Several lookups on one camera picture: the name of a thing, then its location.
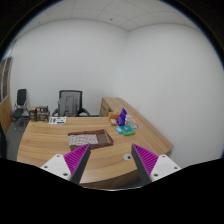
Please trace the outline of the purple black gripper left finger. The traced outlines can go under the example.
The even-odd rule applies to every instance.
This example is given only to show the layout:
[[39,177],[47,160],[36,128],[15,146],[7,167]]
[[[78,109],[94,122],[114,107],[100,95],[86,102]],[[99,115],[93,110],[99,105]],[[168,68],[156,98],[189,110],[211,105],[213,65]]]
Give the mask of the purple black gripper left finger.
[[56,154],[42,165],[41,169],[79,184],[90,154],[90,145],[86,144],[65,155]]

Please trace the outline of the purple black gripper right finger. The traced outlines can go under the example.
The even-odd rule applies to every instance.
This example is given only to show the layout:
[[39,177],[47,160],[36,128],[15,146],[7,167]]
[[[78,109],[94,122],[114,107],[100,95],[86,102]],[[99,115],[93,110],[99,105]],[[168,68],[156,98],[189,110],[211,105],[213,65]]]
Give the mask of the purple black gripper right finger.
[[143,186],[180,170],[165,154],[158,156],[136,144],[132,145],[131,153]]

